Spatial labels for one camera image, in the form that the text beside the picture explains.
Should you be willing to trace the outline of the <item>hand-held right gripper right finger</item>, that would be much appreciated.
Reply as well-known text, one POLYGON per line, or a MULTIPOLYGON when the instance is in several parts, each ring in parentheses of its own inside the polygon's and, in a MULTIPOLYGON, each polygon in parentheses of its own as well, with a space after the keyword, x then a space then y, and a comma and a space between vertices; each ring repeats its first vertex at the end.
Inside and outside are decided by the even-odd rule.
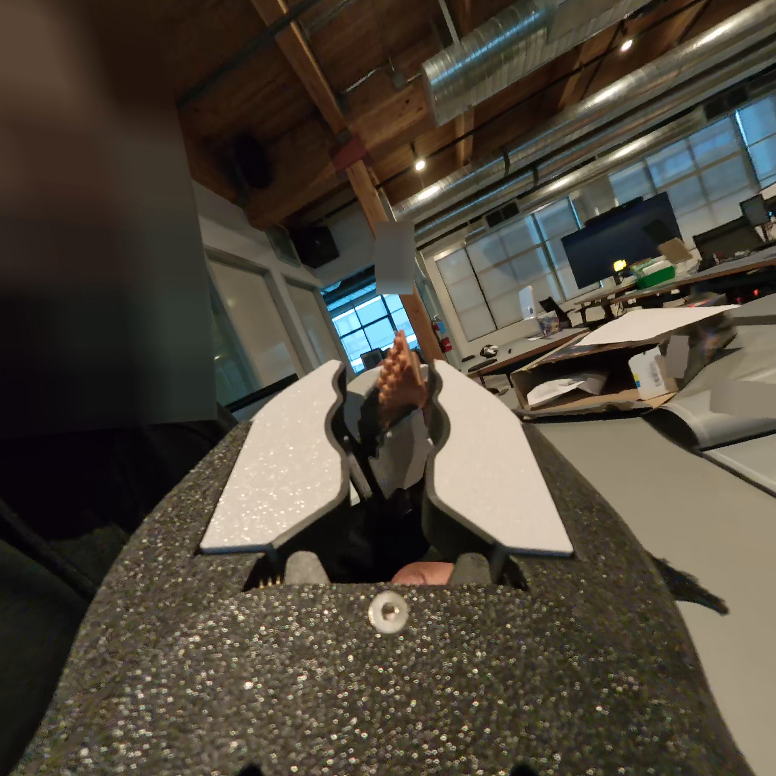
POLYGON ((574 548, 519 417, 450 364, 429 366, 425 497, 507 554, 570 558, 574 548))

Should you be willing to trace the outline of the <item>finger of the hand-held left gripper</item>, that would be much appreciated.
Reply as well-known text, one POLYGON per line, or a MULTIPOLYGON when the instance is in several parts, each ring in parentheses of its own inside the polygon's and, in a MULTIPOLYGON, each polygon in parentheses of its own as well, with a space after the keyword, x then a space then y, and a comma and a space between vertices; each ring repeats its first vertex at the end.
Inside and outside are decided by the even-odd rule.
POLYGON ((424 413, 416 409, 396 422, 377 445, 369 465, 381 491, 408 490, 421 482, 432 451, 424 413))
POLYGON ((381 370, 366 370, 346 388, 344 422, 351 440, 379 440, 383 435, 377 382, 381 370))

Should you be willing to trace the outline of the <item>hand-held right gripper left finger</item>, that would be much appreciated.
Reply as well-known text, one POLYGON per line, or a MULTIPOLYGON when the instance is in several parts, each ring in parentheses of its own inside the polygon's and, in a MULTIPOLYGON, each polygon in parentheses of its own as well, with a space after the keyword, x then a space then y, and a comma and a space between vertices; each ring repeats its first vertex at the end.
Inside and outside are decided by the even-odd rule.
POLYGON ((279 550, 351 504, 344 365, 331 360, 251 420, 199 544, 206 555, 279 550))

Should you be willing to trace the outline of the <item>orange-brown toy brick piece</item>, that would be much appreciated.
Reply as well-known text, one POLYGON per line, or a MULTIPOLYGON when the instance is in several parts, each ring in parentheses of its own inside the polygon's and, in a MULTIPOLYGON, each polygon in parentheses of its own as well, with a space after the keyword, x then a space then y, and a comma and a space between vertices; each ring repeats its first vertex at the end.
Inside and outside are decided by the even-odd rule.
POLYGON ((407 413, 423 410, 428 401, 427 380, 404 331, 399 331, 376 381, 378 419, 388 429, 407 413))

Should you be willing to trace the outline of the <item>grey desk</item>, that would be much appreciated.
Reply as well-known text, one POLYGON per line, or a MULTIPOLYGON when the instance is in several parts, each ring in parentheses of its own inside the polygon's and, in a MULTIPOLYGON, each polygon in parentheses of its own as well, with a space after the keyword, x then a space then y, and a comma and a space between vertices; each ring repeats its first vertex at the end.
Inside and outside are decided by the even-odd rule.
POLYGON ((645 418, 536 422, 656 557, 723 598, 678 604, 715 700, 755 774, 774 774, 774 496, 674 444, 645 418))

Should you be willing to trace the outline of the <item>person's left hand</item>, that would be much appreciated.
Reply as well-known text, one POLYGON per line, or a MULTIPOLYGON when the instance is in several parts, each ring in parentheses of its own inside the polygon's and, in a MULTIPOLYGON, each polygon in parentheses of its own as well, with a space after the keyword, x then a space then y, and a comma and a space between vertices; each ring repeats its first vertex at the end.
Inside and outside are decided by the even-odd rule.
POLYGON ((450 581, 453 563, 417 561, 399 569, 391 579, 392 585, 444 586, 450 581))

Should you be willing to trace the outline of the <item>brown background table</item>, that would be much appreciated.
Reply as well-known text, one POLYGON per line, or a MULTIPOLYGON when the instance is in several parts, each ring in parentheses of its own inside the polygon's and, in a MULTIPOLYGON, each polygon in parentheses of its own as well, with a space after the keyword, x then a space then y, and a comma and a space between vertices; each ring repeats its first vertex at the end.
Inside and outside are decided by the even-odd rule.
POLYGON ((478 356, 470 363, 462 364, 460 371, 464 376, 479 379, 480 376, 496 373, 513 365, 529 363, 539 356, 550 353, 565 344, 575 342, 590 333, 589 327, 574 327, 549 337, 519 340, 499 346, 498 354, 491 358, 478 356))

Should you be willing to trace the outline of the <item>open cardboard box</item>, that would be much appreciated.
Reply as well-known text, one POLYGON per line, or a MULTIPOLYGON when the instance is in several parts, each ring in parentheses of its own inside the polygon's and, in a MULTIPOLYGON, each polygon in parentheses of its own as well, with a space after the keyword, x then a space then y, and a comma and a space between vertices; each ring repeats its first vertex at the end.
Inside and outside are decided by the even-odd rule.
POLYGON ((523 418, 649 411, 668 402, 736 336, 736 304, 637 309, 513 372, 523 418))

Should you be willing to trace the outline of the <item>grey moulded tray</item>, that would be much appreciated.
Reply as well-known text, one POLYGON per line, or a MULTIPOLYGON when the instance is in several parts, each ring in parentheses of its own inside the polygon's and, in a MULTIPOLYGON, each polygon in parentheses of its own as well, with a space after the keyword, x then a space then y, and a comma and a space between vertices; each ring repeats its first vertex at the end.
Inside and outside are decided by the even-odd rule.
POLYGON ((723 379, 693 395, 677 395, 646 422, 691 451, 707 451, 775 432, 775 384, 723 379))

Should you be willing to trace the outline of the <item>green box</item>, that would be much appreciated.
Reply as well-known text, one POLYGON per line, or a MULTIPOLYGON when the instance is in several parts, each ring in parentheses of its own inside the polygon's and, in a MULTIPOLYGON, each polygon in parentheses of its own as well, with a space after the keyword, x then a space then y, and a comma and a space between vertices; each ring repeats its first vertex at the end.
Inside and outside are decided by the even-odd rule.
POLYGON ((639 261, 628 267, 635 278, 635 287, 639 290, 648 289, 661 283, 671 281, 676 276, 675 265, 665 259, 658 258, 639 261))

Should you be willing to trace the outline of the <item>large dark monitor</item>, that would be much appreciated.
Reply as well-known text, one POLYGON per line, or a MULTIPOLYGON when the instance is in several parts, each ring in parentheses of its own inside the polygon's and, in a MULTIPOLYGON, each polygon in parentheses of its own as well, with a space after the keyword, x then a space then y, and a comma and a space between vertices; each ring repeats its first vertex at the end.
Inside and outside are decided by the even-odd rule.
POLYGON ((660 245, 680 237, 671 199, 660 192, 611 209, 561 241, 574 281, 582 289, 613 276, 617 261, 629 267, 655 258, 660 245))

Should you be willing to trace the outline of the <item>long background table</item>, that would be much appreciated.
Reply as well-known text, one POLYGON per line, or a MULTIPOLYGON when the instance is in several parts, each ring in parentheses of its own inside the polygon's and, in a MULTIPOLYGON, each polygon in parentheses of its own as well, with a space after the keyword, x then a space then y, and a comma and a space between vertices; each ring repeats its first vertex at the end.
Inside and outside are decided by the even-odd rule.
POLYGON ((694 286, 698 283, 707 283, 717 278, 727 276, 748 276, 752 272, 760 272, 765 268, 775 265, 775 246, 770 245, 766 249, 753 253, 747 257, 735 260, 725 261, 720 265, 705 269, 704 271, 684 273, 673 279, 650 286, 645 289, 638 289, 635 281, 631 278, 626 283, 619 286, 598 289, 575 299, 570 300, 569 304, 578 310, 587 310, 593 306, 611 307, 612 304, 625 304, 637 299, 650 296, 660 296, 670 294, 674 289, 682 289, 685 286, 694 286))

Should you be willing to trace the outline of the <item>black wall speaker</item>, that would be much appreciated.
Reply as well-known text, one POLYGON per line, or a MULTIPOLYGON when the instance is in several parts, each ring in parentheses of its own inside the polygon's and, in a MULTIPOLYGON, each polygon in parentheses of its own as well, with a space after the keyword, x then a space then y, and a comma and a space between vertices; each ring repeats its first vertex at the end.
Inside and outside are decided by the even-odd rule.
POLYGON ((340 257, 335 238, 325 226, 307 226, 292 229, 289 236, 300 262, 319 269, 340 257))

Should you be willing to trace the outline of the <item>wooden support post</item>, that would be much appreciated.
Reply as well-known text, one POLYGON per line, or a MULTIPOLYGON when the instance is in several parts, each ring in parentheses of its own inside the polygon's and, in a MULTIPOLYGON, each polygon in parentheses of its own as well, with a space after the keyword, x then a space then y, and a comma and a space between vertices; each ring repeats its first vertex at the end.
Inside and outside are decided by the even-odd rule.
POLYGON ((367 166, 363 140, 347 135, 350 129, 335 93, 293 17, 293 13, 304 13, 302 4, 289 8, 285 2, 257 1, 252 5, 341 144, 334 155, 335 171, 346 173, 373 233, 377 291, 399 294, 425 360, 441 359, 438 339, 415 283, 418 265, 411 225, 399 224, 389 214, 367 166))

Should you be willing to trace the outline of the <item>wide silver ventilation duct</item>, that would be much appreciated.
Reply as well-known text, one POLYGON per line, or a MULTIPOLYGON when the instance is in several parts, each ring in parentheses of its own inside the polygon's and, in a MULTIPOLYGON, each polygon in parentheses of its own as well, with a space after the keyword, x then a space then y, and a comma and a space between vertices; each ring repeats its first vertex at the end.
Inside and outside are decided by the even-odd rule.
POLYGON ((548 41, 556 2, 520 1, 422 64, 428 114, 436 127, 517 82, 548 41))

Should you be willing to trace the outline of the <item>long silver ventilation duct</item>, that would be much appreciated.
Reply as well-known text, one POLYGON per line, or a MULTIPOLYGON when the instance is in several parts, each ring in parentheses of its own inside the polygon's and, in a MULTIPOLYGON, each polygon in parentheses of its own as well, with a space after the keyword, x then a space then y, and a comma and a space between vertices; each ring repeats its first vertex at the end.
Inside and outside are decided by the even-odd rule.
POLYGON ((762 61, 774 52, 774 2, 757 2, 703 34, 621 77, 556 114, 518 145, 489 161, 470 164, 395 206, 398 221, 415 225, 428 240, 495 205, 501 195, 532 190, 540 181, 574 167, 631 132, 636 116, 658 121, 657 103, 695 86, 725 67, 762 61), (625 119, 627 129, 616 129, 625 119))

